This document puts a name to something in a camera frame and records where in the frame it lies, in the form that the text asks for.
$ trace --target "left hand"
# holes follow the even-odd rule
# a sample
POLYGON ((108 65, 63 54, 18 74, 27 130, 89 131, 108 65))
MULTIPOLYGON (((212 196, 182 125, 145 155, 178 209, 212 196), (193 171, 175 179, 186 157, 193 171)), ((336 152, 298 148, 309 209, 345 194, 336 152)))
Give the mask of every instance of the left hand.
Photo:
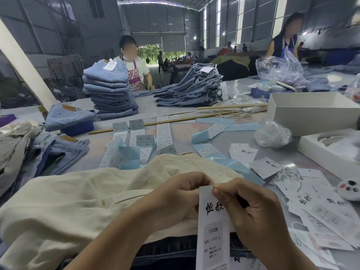
POLYGON ((202 172, 182 173, 168 179, 131 207, 143 212, 154 233, 180 222, 191 208, 199 205, 198 188, 213 184, 202 172))

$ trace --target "apron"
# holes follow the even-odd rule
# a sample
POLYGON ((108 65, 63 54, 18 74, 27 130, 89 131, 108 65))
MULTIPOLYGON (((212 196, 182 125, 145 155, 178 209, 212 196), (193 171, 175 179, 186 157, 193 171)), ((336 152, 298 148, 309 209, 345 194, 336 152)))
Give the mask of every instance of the apron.
POLYGON ((127 71, 127 75, 128 75, 129 82, 130 82, 130 89, 132 91, 145 90, 145 86, 141 82, 139 69, 136 66, 135 60, 133 60, 133 63, 134 63, 134 69, 127 71))
MULTIPOLYGON (((293 37, 291 37, 291 40, 292 40, 292 42, 293 42, 294 47, 289 48, 289 51, 290 51, 291 53, 293 53, 293 52, 294 52, 294 48, 295 48, 295 44, 294 44, 294 39, 293 39, 293 37)), ((285 54, 285 38, 283 38, 283 50, 282 50, 281 56, 280 56, 281 59, 284 57, 284 54, 285 54)))

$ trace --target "blue apron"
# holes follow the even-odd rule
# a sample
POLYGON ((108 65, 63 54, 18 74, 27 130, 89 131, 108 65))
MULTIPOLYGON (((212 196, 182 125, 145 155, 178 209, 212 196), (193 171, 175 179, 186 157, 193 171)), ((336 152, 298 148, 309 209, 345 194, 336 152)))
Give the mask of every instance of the blue apron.
MULTIPOLYGON (((291 36, 291 40, 292 40, 292 42, 293 42, 293 47, 292 47, 292 48, 289 48, 289 51, 290 51, 291 53, 293 53, 293 52, 294 52, 294 48, 295 48, 295 44, 294 44, 294 39, 293 39, 292 36, 291 36)), ((280 56, 281 59, 284 57, 284 54, 285 54, 285 38, 283 38, 283 48, 282 48, 282 49, 283 49, 283 50, 281 51, 281 56, 280 56)))

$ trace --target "right hand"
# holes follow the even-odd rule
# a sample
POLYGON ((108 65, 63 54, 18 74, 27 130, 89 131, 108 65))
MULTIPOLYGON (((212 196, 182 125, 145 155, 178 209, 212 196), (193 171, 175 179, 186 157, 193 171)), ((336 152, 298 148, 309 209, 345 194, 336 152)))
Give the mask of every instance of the right hand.
POLYGON ((241 242, 268 270, 291 268, 299 250, 291 240, 281 204, 273 191, 235 178, 216 184, 213 194, 227 209, 241 242), (240 195, 250 206, 244 209, 234 195, 240 195))

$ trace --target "woman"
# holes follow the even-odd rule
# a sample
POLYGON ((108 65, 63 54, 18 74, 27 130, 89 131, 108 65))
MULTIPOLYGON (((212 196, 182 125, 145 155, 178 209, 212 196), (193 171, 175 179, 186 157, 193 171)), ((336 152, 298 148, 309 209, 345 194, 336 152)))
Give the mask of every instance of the woman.
MULTIPOLYGON (((172 177, 125 209, 64 270, 130 269, 146 239, 184 219, 199 205, 197 188, 212 184, 198 171, 172 177)), ((268 270, 318 269, 291 240, 274 192, 235 178, 215 185, 213 195, 229 213, 241 242, 268 270), (248 206, 244 209, 234 195, 245 199, 248 206)))
POLYGON ((151 77, 150 70, 137 55, 137 44, 132 36, 125 35, 121 38, 120 50, 123 53, 123 57, 116 57, 116 60, 122 60, 126 63, 127 73, 129 76, 130 89, 133 91, 145 90, 144 76, 148 81, 148 89, 154 90, 153 78, 151 77))
POLYGON ((296 34, 299 32, 303 20, 303 13, 295 12, 292 14, 286 20, 280 34, 271 41, 266 55, 282 58, 284 56, 285 47, 287 46, 289 51, 293 53, 296 58, 298 58, 296 34))

